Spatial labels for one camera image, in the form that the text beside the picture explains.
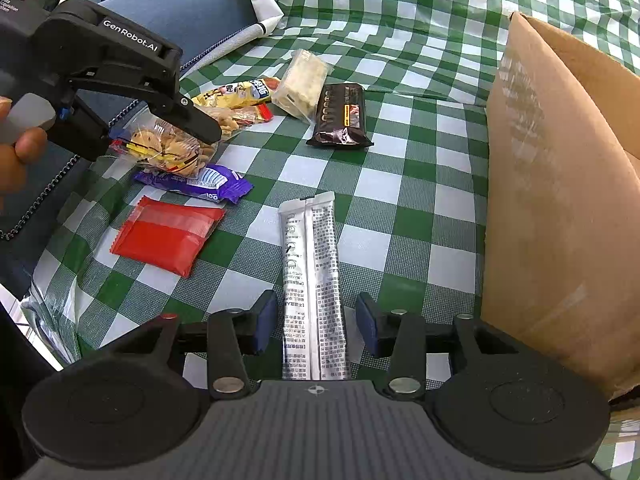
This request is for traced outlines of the person's left hand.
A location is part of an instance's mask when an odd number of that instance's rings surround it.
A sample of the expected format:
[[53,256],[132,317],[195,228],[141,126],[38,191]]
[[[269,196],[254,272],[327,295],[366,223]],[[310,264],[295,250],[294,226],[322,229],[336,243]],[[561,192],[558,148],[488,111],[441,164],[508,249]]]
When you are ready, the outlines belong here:
[[26,182],[27,169],[36,162],[47,146],[43,128],[25,130],[13,144],[0,145],[1,203],[7,195],[19,191]]

